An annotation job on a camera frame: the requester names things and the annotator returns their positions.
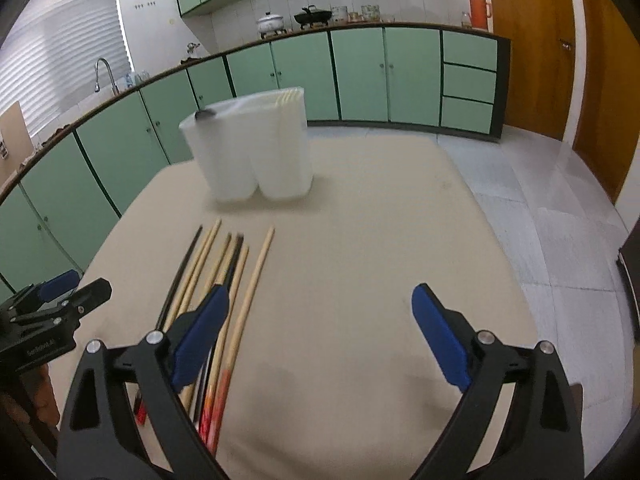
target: metal screw cap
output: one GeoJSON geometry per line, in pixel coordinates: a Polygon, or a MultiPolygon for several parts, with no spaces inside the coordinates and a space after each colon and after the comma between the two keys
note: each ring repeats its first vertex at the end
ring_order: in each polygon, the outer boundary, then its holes
{"type": "Polygon", "coordinates": [[[492,345],[495,343],[495,335],[488,330],[478,332],[478,341],[483,345],[492,345]]]}
{"type": "Polygon", "coordinates": [[[157,345],[159,342],[162,341],[163,337],[164,337],[164,334],[162,332],[160,332],[159,330],[153,330],[146,335],[145,339],[146,339],[146,342],[149,343],[150,345],[157,345]]]}
{"type": "Polygon", "coordinates": [[[91,341],[87,343],[86,351],[89,352],[89,354],[95,354],[101,346],[102,343],[99,339],[91,339],[91,341]]]}
{"type": "Polygon", "coordinates": [[[543,354],[551,355],[556,348],[551,341],[543,341],[540,343],[540,350],[542,350],[543,354]]]}

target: door handle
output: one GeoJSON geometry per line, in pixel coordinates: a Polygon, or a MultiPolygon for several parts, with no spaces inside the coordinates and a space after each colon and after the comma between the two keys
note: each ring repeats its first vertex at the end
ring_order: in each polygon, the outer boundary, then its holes
{"type": "Polygon", "coordinates": [[[571,43],[571,41],[566,41],[566,40],[559,40],[560,44],[562,45],[562,48],[564,48],[565,50],[571,51],[574,49],[574,44],[571,43]]]}

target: black wok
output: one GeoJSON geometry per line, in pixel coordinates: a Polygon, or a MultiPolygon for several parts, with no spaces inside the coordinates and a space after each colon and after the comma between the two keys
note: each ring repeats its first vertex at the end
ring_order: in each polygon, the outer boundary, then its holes
{"type": "Polygon", "coordinates": [[[305,12],[300,12],[294,16],[294,19],[300,24],[300,28],[305,28],[305,25],[311,25],[312,23],[329,25],[329,20],[332,16],[330,10],[317,9],[315,5],[302,7],[302,10],[305,12]]]}

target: white plastic container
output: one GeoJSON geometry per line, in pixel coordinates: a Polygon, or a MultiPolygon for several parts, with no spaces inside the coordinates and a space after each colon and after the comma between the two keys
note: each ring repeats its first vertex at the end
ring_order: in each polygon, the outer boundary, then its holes
{"type": "Polygon", "coordinates": [[[246,200],[258,187],[248,153],[249,118],[234,113],[241,106],[239,99],[222,101],[180,123],[191,153],[219,202],[246,200]]]}
{"type": "Polygon", "coordinates": [[[260,117],[249,158],[263,195],[270,200],[305,196],[313,171],[306,134],[305,91],[287,88],[248,96],[242,113],[260,117]]]}

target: drawer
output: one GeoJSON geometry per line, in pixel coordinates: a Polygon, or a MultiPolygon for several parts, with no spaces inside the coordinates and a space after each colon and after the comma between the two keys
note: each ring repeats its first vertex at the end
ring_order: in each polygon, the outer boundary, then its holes
{"type": "Polygon", "coordinates": [[[463,32],[442,32],[444,62],[496,70],[498,42],[463,32]]]}
{"type": "Polygon", "coordinates": [[[442,99],[442,122],[440,126],[488,134],[491,131],[493,114],[493,105],[445,97],[442,99]]]}
{"type": "Polygon", "coordinates": [[[495,72],[467,68],[466,66],[444,66],[443,94],[493,103],[495,98],[495,72]]]}

